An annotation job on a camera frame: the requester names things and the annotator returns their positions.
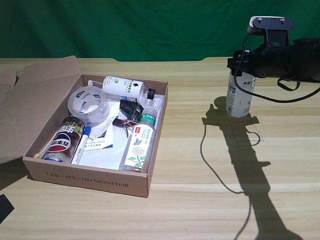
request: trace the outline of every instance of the water bottle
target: water bottle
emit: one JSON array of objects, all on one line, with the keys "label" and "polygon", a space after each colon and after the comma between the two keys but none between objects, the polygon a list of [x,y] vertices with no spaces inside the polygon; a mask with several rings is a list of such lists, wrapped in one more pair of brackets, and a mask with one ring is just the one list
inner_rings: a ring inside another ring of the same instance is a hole
[{"label": "water bottle", "polygon": [[158,115],[158,111],[152,106],[152,102],[149,101],[148,103],[144,105],[139,123],[132,129],[119,170],[143,173],[147,171]]},{"label": "water bottle", "polygon": [[[256,77],[242,72],[241,76],[236,76],[238,85],[248,91],[253,92],[256,83]],[[244,118],[249,114],[252,95],[241,91],[234,82],[232,70],[229,74],[229,83],[226,93],[225,110],[227,114],[235,118]]]}]

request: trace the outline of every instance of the tape roll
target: tape roll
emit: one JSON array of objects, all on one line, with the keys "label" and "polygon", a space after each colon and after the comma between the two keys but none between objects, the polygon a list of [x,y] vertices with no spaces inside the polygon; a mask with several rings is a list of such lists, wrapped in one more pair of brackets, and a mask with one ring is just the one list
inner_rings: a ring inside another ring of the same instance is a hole
[{"label": "tape roll", "polygon": [[96,86],[84,86],[74,91],[69,97],[68,109],[90,127],[103,123],[109,115],[107,96]]}]

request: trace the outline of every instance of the blue marker cap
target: blue marker cap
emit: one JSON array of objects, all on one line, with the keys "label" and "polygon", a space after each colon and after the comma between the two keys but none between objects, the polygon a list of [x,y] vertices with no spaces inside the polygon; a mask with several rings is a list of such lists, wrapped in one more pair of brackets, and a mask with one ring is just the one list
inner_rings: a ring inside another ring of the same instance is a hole
[{"label": "blue marker cap", "polygon": [[83,135],[89,136],[90,133],[91,133],[91,127],[90,126],[86,126],[84,131],[83,131]]}]

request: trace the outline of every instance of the box flap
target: box flap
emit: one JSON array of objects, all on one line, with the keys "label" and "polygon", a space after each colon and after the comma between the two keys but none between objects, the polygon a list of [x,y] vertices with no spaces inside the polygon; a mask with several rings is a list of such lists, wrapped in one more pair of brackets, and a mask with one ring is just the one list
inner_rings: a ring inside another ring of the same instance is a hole
[{"label": "box flap", "polygon": [[[47,62],[42,66],[36,66],[35,69],[39,69],[43,74],[45,68],[61,67],[66,69],[68,67],[59,66],[57,62],[59,61],[54,61],[51,67]],[[74,61],[72,60],[71,68],[73,70],[69,74],[77,72],[74,71],[73,65]],[[33,80],[31,72],[36,76],[33,83],[31,83]],[[59,69],[54,70],[53,76],[56,77],[58,72]],[[63,70],[62,73],[67,75],[67,71]],[[40,80],[41,75],[37,71],[29,71],[24,76],[26,78],[23,80],[29,84],[16,84],[13,90],[0,102],[0,162],[24,156],[48,119],[55,114],[61,102],[68,100],[75,86],[83,85],[80,74],[38,82],[36,80]],[[65,113],[68,114],[67,104],[65,104]]]},{"label": "box flap", "polygon": [[17,71],[12,67],[0,72],[0,84],[13,87],[16,84],[16,74]]},{"label": "box flap", "polygon": [[75,56],[67,56],[54,61],[46,61],[26,66],[23,72],[19,74],[19,80],[16,85],[28,85],[77,75],[79,73],[77,58]]},{"label": "box flap", "polygon": [[8,68],[0,72],[0,102],[14,88],[16,84],[16,70]]}]

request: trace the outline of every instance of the bottle label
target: bottle label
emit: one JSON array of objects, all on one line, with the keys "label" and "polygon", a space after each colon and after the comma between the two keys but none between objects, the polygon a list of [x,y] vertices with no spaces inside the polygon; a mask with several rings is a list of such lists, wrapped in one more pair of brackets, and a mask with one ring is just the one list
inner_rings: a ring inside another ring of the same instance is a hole
[{"label": "bottle label", "polygon": [[143,84],[142,81],[106,76],[102,90],[107,94],[127,97],[128,100],[139,99]]},{"label": "bottle label", "polygon": [[140,122],[149,122],[154,126],[156,124],[156,118],[150,113],[144,113],[140,118]]},{"label": "bottle label", "polygon": [[133,128],[124,165],[142,169],[147,157],[153,132],[154,130],[152,127],[144,124],[136,125]]},{"label": "bottle label", "polygon": [[127,100],[129,102],[138,102],[138,99],[135,97],[127,97],[127,96],[121,96],[121,100]]},{"label": "bottle label", "polygon": [[[249,92],[253,92],[256,78],[243,72],[242,76],[237,76],[238,85]],[[249,95],[240,89],[234,83],[234,76],[230,71],[229,83],[226,94],[226,112],[228,115],[236,118],[243,118],[248,115],[251,105],[252,95]]]}]

